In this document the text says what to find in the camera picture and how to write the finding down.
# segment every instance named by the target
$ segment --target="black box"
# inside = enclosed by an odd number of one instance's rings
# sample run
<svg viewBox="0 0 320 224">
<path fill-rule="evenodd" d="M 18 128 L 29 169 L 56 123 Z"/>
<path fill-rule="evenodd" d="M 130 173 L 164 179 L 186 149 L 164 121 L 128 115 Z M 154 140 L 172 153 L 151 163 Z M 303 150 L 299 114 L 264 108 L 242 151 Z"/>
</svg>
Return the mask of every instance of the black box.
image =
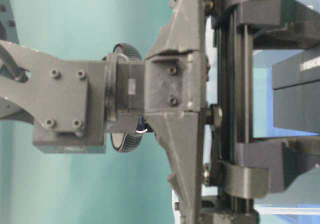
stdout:
<svg viewBox="0 0 320 224">
<path fill-rule="evenodd" d="M 272 66 L 274 126 L 320 133 L 320 45 Z"/>
</svg>

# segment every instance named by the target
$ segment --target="gray metal block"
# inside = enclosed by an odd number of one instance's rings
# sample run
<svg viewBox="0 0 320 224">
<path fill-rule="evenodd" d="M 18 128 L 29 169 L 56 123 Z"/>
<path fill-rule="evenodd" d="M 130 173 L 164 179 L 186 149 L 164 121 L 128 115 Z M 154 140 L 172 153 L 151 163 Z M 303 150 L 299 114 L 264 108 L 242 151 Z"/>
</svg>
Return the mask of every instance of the gray metal block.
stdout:
<svg viewBox="0 0 320 224">
<path fill-rule="evenodd" d="M 37 121 L 33 127 L 33 144 L 45 153 L 104 153 L 105 68 L 106 62 L 88 62 L 89 89 L 86 129 L 83 137 L 74 133 L 56 134 L 45 130 Z"/>
</svg>

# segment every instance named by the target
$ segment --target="teal background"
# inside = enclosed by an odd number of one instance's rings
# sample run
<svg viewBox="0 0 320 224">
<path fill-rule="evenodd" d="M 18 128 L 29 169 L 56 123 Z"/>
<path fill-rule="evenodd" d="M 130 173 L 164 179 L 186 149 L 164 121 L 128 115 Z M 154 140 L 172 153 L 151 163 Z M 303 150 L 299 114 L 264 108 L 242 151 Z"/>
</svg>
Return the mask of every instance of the teal background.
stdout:
<svg viewBox="0 0 320 224">
<path fill-rule="evenodd" d="M 170 0 L 11 0 L 21 45 L 100 60 L 118 42 L 144 56 L 172 14 Z M 120 154 L 48 155 L 32 126 L 0 123 L 0 223 L 173 223 L 170 167 L 147 134 Z"/>
</svg>

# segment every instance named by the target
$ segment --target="screw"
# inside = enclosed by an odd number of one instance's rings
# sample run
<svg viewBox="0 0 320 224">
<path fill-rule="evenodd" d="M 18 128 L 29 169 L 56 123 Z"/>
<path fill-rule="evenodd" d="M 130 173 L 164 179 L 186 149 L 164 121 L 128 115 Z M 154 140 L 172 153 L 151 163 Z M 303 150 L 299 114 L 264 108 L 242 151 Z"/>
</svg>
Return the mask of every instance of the screw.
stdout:
<svg viewBox="0 0 320 224">
<path fill-rule="evenodd" d="M 54 79 L 59 78 L 59 77 L 60 77 L 60 72 L 59 72 L 59 70 L 57 70 L 57 69 L 52 69 L 52 70 L 50 71 L 50 76 L 51 76 L 52 78 L 54 78 Z"/>
<path fill-rule="evenodd" d="M 16 26 L 16 22 L 14 20 L 9 20 L 9 26 L 10 27 L 15 27 Z"/>
<path fill-rule="evenodd" d="M 44 123 L 44 127 L 45 127 L 45 129 L 52 129 L 52 128 L 54 128 L 54 126 L 55 126 L 55 120 L 53 120 L 52 118 L 48 118 L 48 119 L 46 119 L 45 121 L 44 121 L 45 123 Z"/>
<path fill-rule="evenodd" d="M 175 106 L 175 105 L 178 104 L 178 100 L 176 99 L 175 96 L 170 95 L 169 98 L 168 98 L 168 103 L 169 103 L 169 105 L 171 105 L 171 106 Z"/>
<path fill-rule="evenodd" d="M 205 16 L 209 16 L 215 7 L 215 3 L 213 2 L 213 0 L 203 0 L 203 7 L 205 9 Z"/>
<path fill-rule="evenodd" d="M 169 68 L 169 74 L 170 75 L 176 75 L 177 72 L 178 72 L 178 69 L 177 69 L 176 66 L 172 66 L 172 67 Z"/>
<path fill-rule="evenodd" d="M 203 183 L 205 186 L 209 186 L 210 184 L 210 171 L 209 171 L 209 164 L 204 164 L 203 166 Z"/>
<path fill-rule="evenodd" d="M 175 210 L 179 210 L 179 209 L 180 209 L 180 204 L 179 204 L 179 202 L 175 202 L 175 204 L 174 204 L 174 209 L 175 209 Z"/>
<path fill-rule="evenodd" d="M 78 70 L 76 73 L 76 76 L 81 79 L 84 80 L 86 78 L 86 73 L 84 70 Z"/>
<path fill-rule="evenodd" d="M 74 129 L 79 130 L 79 129 L 81 129 L 81 127 L 82 127 L 82 121 L 80 121 L 80 120 L 74 120 L 74 121 L 72 122 L 72 126 L 73 126 Z"/>
</svg>

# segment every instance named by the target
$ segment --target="hex socket screw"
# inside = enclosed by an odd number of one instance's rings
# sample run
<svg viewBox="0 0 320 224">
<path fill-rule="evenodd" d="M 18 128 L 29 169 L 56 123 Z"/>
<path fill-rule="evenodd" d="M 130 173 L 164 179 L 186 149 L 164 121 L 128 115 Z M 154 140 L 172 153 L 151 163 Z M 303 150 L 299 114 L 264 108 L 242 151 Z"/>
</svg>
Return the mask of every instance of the hex socket screw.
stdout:
<svg viewBox="0 0 320 224">
<path fill-rule="evenodd" d="M 176 99 L 175 96 L 170 95 L 169 98 L 168 98 L 168 103 L 171 106 L 176 106 L 178 104 L 178 100 Z"/>
<path fill-rule="evenodd" d="M 79 129 L 81 129 L 82 128 L 82 121 L 80 121 L 80 120 L 74 120 L 73 122 L 72 122 L 72 126 L 73 126 L 73 128 L 74 129 L 76 129 L 76 130 L 79 130 Z"/>
<path fill-rule="evenodd" d="M 58 79 L 60 77 L 60 72 L 57 69 L 50 70 L 50 76 L 54 79 Z"/>
<path fill-rule="evenodd" d="M 84 80 L 86 78 L 86 73 L 84 70 L 78 70 L 76 73 L 76 76 L 80 79 L 80 80 Z"/>
<path fill-rule="evenodd" d="M 48 118 L 44 122 L 45 122 L 44 123 L 45 129 L 53 129 L 55 127 L 55 124 L 56 124 L 55 123 L 56 121 L 54 119 L 52 119 L 52 118 Z"/>
<path fill-rule="evenodd" d="M 168 71 L 169 71 L 169 74 L 170 74 L 170 75 L 176 75 L 177 72 L 178 72 L 178 68 L 177 68 L 176 66 L 171 66 L 171 67 L 168 69 Z"/>
</svg>

